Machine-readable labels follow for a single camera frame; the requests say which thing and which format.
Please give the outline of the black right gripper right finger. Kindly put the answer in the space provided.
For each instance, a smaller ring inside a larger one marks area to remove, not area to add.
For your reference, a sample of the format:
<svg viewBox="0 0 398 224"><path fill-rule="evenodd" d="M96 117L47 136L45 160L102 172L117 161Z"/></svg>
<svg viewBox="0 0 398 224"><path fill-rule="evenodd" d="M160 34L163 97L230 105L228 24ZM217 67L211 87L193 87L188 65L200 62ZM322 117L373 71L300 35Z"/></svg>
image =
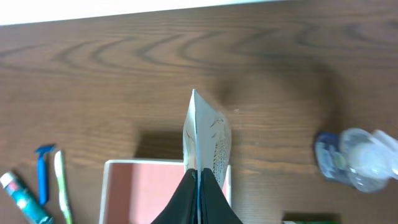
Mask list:
<svg viewBox="0 0 398 224"><path fill-rule="evenodd" d="M199 199L201 224L243 224L229 206L209 168L201 171Z"/></svg>

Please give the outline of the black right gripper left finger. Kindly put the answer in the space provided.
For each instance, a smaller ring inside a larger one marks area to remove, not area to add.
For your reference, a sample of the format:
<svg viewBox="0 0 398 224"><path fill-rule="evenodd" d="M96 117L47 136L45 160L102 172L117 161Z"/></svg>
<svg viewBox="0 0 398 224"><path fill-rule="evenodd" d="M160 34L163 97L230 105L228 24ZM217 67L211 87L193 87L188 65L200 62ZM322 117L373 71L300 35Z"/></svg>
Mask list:
<svg viewBox="0 0 398 224"><path fill-rule="evenodd" d="M196 224L197 181L197 170L187 170L168 204L152 224Z"/></svg>

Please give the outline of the white shampoo tube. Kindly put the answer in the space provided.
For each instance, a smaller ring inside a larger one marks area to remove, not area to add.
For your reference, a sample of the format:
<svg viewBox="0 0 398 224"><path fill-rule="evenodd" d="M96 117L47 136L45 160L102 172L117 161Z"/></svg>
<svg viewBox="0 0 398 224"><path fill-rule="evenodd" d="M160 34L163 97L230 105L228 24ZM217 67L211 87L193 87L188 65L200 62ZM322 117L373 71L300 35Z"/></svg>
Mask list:
<svg viewBox="0 0 398 224"><path fill-rule="evenodd" d="M226 116L192 90L183 125L185 170L209 168L224 186L231 153L231 128Z"/></svg>

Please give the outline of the green and white soap box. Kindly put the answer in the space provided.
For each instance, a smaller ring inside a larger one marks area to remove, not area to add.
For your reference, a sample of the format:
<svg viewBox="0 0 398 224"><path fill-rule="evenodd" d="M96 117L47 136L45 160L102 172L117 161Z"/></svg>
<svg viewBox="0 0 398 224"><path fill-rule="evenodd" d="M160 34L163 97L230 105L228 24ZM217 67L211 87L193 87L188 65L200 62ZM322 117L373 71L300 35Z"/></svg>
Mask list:
<svg viewBox="0 0 398 224"><path fill-rule="evenodd" d="M292 221L284 220L282 224L341 224L340 222L334 221Z"/></svg>

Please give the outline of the green Colgate toothpaste tube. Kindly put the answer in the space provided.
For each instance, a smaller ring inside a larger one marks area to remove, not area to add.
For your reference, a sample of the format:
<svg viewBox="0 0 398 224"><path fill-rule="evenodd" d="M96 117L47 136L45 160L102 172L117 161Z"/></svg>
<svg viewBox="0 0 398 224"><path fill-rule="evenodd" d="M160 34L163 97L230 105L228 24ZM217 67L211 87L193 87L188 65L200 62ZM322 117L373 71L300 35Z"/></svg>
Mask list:
<svg viewBox="0 0 398 224"><path fill-rule="evenodd" d="M53 218L16 175L6 172L1 176L1 185L30 224L53 224Z"/></svg>

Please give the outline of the clear foam pump bottle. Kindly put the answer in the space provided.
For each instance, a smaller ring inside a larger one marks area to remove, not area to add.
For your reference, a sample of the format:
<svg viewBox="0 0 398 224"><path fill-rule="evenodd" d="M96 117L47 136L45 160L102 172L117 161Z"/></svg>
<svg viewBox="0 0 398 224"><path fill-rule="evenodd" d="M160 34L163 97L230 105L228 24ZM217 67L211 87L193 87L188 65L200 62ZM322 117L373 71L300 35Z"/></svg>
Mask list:
<svg viewBox="0 0 398 224"><path fill-rule="evenodd" d="M377 192L397 178L397 139L384 131L350 128L341 134L321 132L313 150L326 179L359 191Z"/></svg>

